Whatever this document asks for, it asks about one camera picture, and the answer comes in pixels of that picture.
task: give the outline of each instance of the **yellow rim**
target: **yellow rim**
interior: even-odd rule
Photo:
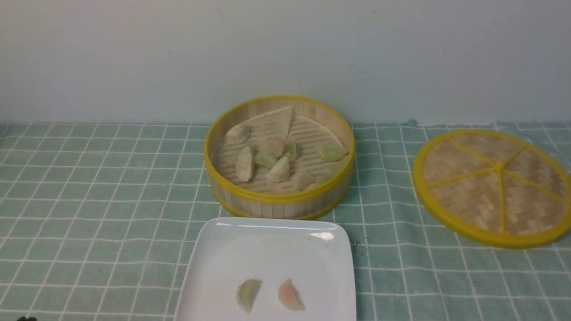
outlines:
[[[339,202],[341,202],[341,200],[347,194],[347,191],[349,191],[350,186],[351,186],[351,183],[347,184],[347,187],[345,188],[345,190],[343,190],[343,193],[341,193],[339,198],[337,198],[333,203],[331,203],[329,206],[322,209],[321,211],[310,214],[310,215],[302,216],[300,218],[291,218],[291,219],[313,220],[313,219],[320,218],[321,216],[323,216],[323,215],[327,214],[328,212],[330,212],[331,210],[333,210],[335,208],[335,206],[337,206],[337,204],[339,204]],[[220,197],[220,195],[218,195],[218,193],[216,192],[216,190],[214,188],[212,188],[212,186],[210,186],[210,189],[214,193],[214,196],[216,197],[218,202],[220,202],[220,204],[222,204],[222,206],[224,206],[224,208],[226,208],[228,210],[228,212],[230,212],[236,216],[241,216],[241,217],[245,217],[245,218],[253,217],[252,215],[248,215],[245,212],[242,212],[242,211],[237,210],[237,209],[233,208],[232,206],[230,206],[230,204],[228,204],[223,198]]]
[[[453,139],[454,136],[466,135],[466,134],[480,134],[480,135],[490,135],[490,136],[501,137],[504,139],[508,139],[512,142],[516,142],[523,147],[520,148],[519,150],[517,150],[506,161],[501,162],[501,163],[493,163],[489,159],[487,159],[486,157],[479,154],[478,152],[472,150],[470,147],[463,145],[462,143]],[[455,176],[453,178],[447,178],[447,179],[440,180],[438,182],[433,182],[431,184],[428,184],[424,180],[424,173],[423,173],[424,160],[426,158],[426,155],[432,150],[432,148],[435,145],[439,144],[440,142],[442,142],[446,139],[449,139],[454,144],[458,145],[459,147],[465,149],[466,151],[473,154],[474,156],[476,156],[476,157],[484,160],[485,162],[489,163],[490,168],[486,169],[486,170],[472,172],[469,174],[458,175],[458,176]],[[532,145],[526,141],[515,138],[515,137],[510,136],[508,134],[504,134],[504,133],[500,133],[500,132],[496,132],[496,131],[489,131],[489,130],[457,130],[457,131],[451,131],[451,132],[439,135],[439,136],[431,139],[429,142],[427,142],[420,149],[420,151],[416,157],[416,160],[415,160],[415,166],[414,166],[414,170],[413,170],[413,181],[415,184],[416,192],[417,192],[419,198],[421,199],[421,201],[424,203],[424,206],[442,224],[449,227],[453,231],[458,232],[459,234],[461,234],[467,238],[471,238],[477,242],[481,242],[481,243],[488,244],[491,246],[505,247],[505,248],[530,248],[530,247],[536,247],[536,246],[542,246],[542,245],[548,244],[548,243],[556,240],[561,235],[563,235],[571,226],[571,201],[569,200],[571,197],[568,197],[567,199],[562,198],[562,197],[554,194],[553,192],[543,188],[539,184],[533,183],[533,182],[529,181],[528,179],[525,179],[525,178],[517,175],[516,173],[513,173],[511,171],[504,169],[504,165],[507,162],[511,161],[519,152],[521,152],[525,148],[528,148],[528,149],[534,151],[539,156],[544,158],[551,166],[553,166],[553,168],[555,168],[557,173],[562,177],[562,179],[563,179],[563,181],[567,187],[569,196],[571,196],[571,180],[569,179],[567,172],[553,158],[551,158],[548,154],[546,154],[542,150],[538,149],[536,146],[534,146],[534,145]],[[502,180],[501,179],[498,180],[498,183],[500,185],[499,188],[500,188],[500,206],[501,206],[501,215],[502,215],[502,231],[503,231],[502,233],[490,232],[488,230],[485,230],[483,228],[477,227],[475,225],[469,224],[469,223],[461,220],[456,215],[452,214],[447,209],[445,209],[438,202],[438,200],[432,195],[432,193],[430,192],[430,187],[433,185],[436,185],[439,183],[446,183],[446,182],[453,181],[455,179],[461,179],[461,178],[465,178],[468,176],[479,175],[479,174],[482,174],[484,172],[491,172],[491,171],[495,171],[496,173],[498,173],[498,178],[501,178],[501,175],[507,174],[507,175],[516,177],[518,179],[524,180],[527,183],[529,183],[530,185],[534,186],[535,188],[539,188],[540,190],[547,192],[551,196],[554,196],[559,201],[567,203],[567,205],[568,205],[567,206],[567,212],[565,213],[563,220],[559,224],[555,225],[554,227],[552,227],[548,230],[545,230],[543,232],[535,233],[535,234],[527,234],[527,235],[505,234],[505,207],[504,207],[504,196],[503,196],[504,192],[503,192],[503,186],[502,186]]]
[[[239,196],[241,198],[251,200],[254,202],[260,202],[260,203],[296,203],[296,202],[303,202],[305,200],[312,199],[318,195],[321,195],[321,194],[325,193],[326,191],[330,190],[333,186],[339,184],[341,182],[341,180],[343,179],[343,177],[345,177],[345,175],[347,174],[347,171],[350,170],[353,166],[353,161],[355,159],[355,144],[353,144],[352,146],[349,147],[349,161],[345,164],[345,166],[343,167],[343,169],[341,170],[339,175],[337,175],[333,179],[330,179],[327,182],[321,184],[320,186],[317,186],[315,188],[312,188],[312,189],[307,190],[307,191],[302,191],[302,192],[296,192],[296,193],[290,193],[290,194],[269,194],[269,193],[260,193],[260,192],[250,191],[250,190],[247,190],[245,188],[241,188],[239,186],[232,184],[226,178],[222,177],[222,175],[220,175],[214,169],[214,166],[212,165],[212,162],[210,161],[210,157],[208,155],[208,141],[210,140],[210,136],[212,134],[212,129],[214,129],[216,126],[218,126],[220,124],[220,122],[222,121],[222,119],[224,119],[228,114],[233,113],[235,110],[243,108],[244,106],[249,105],[251,103],[269,100],[269,99],[298,99],[301,101],[306,101],[306,102],[312,103],[314,105],[320,106],[320,107],[328,110],[335,117],[337,117],[342,122],[342,124],[347,128],[347,130],[349,131],[349,134],[351,136],[351,141],[352,142],[355,141],[355,137],[353,136],[353,130],[351,129],[351,127],[349,126],[347,121],[345,121],[345,119],[337,111],[335,111],[333,108],[331,108],[327,105],[324,105],[318,101],[314,101],[312,99],[309,99],[306,97],[301,97],[301,96],[277,95],[277,96],[259,97],[259,98],[253,99],[251,101],[243,102],[243,103],[233,107],[232,109],[228,110],[227,112],[225,112],[222,116],[220,116],[216,120],[216,122],[212,125],[212,127],[210,127],[208,134],[206,136],[206,141],[204,143],[204,162],[206,164],[206,168],[208,170],[208,173],[210,174],[210,177],[213,180],[215,180],[218,184],[220,184],[220,186],[223,189],[235,194],[236,196]]]

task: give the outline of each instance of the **green checkered tablecloth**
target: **green checkered tablecloth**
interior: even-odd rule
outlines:
[[[499,250],[458,236],[412,188],[419,148],[465,126],[355,124],[342,204],[358,320],[571,320],[571,236]],[[565,123],[482,126],[531,140],[567,170]],[[172,320],[196,236],[229,215],[212,195],[208,126],[0,125],[0,320]]]

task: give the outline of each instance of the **woven bamboo lid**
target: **woven bamboo lid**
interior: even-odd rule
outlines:
[[[571,184],[533,145],[486,130],[452,131],[428,142],[414,168],[428,210],[456,232],[499,247],[533,247],[571,224]]]

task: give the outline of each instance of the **square plate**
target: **square plate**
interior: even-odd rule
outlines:
[[[247,314],[236,290],[263,281]],[[287,279],[305,311],[278,300]],[[175,321],[356,320],[349,237],[337,224],[308,220],[216,218],[200,230],[176,308]]]

